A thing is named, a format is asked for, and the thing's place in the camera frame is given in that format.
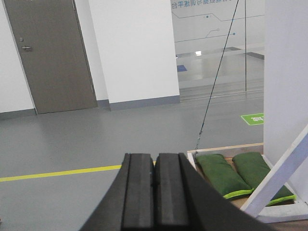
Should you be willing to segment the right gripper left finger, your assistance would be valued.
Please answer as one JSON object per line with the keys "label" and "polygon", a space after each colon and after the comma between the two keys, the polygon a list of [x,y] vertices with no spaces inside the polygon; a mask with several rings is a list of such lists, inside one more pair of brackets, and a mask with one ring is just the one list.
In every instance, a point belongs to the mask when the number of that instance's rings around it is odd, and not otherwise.
{"label": "right gripper left finger", "polygon": [[115,180],[81,230],[154,230],[153,174],[149,154],[125,154]]}

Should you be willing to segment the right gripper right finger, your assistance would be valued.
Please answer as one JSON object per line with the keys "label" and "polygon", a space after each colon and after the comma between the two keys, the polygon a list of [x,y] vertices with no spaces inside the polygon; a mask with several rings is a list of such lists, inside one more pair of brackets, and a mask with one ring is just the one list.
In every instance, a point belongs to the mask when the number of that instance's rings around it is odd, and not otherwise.
{"label": "right gripper right finger", "polygon": [[155,230],[272,231],[224,199],[183,153],[160,153],[155,165]]}

